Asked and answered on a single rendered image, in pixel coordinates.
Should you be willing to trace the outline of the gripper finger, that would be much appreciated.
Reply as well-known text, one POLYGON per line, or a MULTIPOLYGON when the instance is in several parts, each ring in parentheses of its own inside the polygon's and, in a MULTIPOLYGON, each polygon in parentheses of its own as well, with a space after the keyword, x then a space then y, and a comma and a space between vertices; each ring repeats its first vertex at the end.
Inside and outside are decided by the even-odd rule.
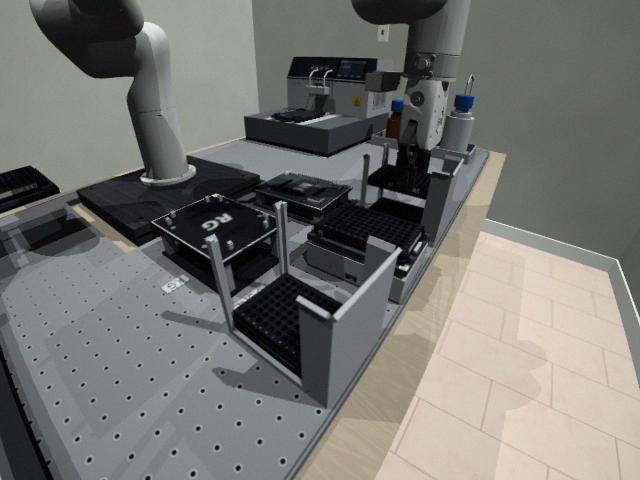
POLYGON ((429 151, 429 153, 428 152, 425 153, 422 149, 420 150, 420 153, 416 162, 416 166, 415 166, 417 167, 417 171, 421 171, 425 173, 428 172, 429 162, 431 158, 431 150, 429 151))
POLYGON ((410 145, 417 131, 418 122, 410 119, 399 143, 393 188, 411 192, 413 190, 417 167, 415 167, 420 150, 419 146, 410 145), (409 152, 410 151, 410 152, 409 152), (413 157, 411 152, 414 152, 413 157))

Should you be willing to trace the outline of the black regrip nest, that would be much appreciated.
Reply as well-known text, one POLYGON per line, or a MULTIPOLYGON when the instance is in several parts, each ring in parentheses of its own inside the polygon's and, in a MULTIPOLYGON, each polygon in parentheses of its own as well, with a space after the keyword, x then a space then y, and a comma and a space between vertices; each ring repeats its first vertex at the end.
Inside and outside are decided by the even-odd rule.
POLYGON ((217 193, 151 223, 162 254, 218 293, 204 241, 215 234, 231 298, 279 263, 276 218, 217 193), (263 242, 269 237, 271 245, 263 242))

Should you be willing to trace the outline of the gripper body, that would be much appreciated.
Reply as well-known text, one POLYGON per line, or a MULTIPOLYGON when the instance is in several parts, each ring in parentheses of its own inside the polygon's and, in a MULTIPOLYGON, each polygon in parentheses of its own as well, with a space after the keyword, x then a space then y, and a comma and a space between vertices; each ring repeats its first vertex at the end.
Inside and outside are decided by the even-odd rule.
POLYGON ((411 144, 418 145, 419 149, 427 153, 440 142, 449 82, 455 82, 456 78, 411 74, 403 77, 408 78, 408 81, 400 116, 397 144, 410 119, 416 120, 418 122, 417 132, 411 144))

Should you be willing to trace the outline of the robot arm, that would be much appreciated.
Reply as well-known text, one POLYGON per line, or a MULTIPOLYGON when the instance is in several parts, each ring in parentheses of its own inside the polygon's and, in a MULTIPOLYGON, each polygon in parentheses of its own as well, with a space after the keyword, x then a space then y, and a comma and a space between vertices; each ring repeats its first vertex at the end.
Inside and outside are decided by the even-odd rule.
MULTIPOLYGON (((471 0, 351 3, 371 24, 409 25, 404 71, 366 73, 365 91, 401 90, 402 77, 408 74, 456 78, 471 0)), ((146 170, 141 182, 168 186, 195 176, 196 168, 187 162, 174 99, 169 41, 159 26, 144 22, 139 0, 29 0, 29 4, 42 33, 85 74, 98 79, 134 77, 127 106, 146 170)))

